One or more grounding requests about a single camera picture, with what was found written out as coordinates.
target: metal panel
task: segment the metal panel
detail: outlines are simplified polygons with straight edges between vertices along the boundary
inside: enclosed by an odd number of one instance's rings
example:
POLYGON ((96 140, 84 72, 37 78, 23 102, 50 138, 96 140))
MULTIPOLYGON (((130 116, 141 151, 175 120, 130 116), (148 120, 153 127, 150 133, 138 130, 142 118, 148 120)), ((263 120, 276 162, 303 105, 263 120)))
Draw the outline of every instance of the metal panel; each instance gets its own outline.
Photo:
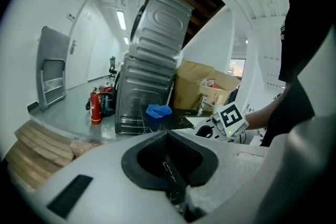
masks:
POLYGON ((120 72, 116 132, 142 134, 141 105, 166 104, 175 72, 134 58, 126 58, 120 72))
POLYGON ((183 0, 149 0, 129 55, 175 69, 192 10, 183 0))
POLYGON ((41 32, 36 60, 36 89, 41 110, 65 98, 65 64, 70 37, 48 27, 41 32))

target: ceiling light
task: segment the ceiling light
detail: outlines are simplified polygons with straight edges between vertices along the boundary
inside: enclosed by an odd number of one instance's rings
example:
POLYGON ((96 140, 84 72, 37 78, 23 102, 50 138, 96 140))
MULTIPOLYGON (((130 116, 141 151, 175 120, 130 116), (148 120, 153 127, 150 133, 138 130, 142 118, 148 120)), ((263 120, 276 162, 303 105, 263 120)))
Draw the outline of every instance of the ceiling light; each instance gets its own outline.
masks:
POLYGON ((117 12, 117 16, 118 16, 118 19, 119 19, 121 29, 126 30, 124 12, 117 12))

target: person's arm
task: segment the person's arm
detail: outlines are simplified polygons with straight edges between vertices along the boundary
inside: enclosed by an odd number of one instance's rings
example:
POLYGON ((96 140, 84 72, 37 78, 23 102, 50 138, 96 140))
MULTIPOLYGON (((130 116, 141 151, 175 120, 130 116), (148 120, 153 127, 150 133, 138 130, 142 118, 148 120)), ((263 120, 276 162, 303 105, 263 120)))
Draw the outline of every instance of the person's arm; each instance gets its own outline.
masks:
POLYGON ((256 112, 245 115, 245 119, 249 124, 247 130, 255 130, 267 127, 270 116, 272 115, 274 109, 284 99, 289 88, 290 84, 286 83, 286 87, 282 95, 280 95, 277 99, 275 99, 271 104, 267 105, 266 107, 256 112))

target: window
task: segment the window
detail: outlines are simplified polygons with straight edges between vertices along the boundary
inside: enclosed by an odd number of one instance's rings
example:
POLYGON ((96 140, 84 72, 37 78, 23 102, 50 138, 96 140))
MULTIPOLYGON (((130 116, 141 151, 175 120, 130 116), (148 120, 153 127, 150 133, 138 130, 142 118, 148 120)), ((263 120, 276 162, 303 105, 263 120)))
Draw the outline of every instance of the window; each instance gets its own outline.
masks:
POLYGON ((245 59, 231 59, 229 64, 228 75, 242 77, 244 72, 245 59))

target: cardboard box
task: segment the cardboard box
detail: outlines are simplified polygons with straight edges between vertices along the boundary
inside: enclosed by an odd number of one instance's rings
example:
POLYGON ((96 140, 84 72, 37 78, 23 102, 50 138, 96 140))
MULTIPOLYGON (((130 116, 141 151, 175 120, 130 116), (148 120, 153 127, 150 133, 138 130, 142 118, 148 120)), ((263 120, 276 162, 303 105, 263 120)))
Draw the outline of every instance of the cardboard box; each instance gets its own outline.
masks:
MULTIPOLYGON (((239 84, 239 79, 216 71, 211 66, 183 60, 175 79, 173 108, 196 110, 201 94, 207 95, 206 102, 210 104, 214 104, 221 95, 220 103, 224 104, 239 84), (202 79, 215 79, 217 88, 199 85, 198 82, 202 79)), ((211 111, 212 109, 205 105, 203 110, 211 111)))

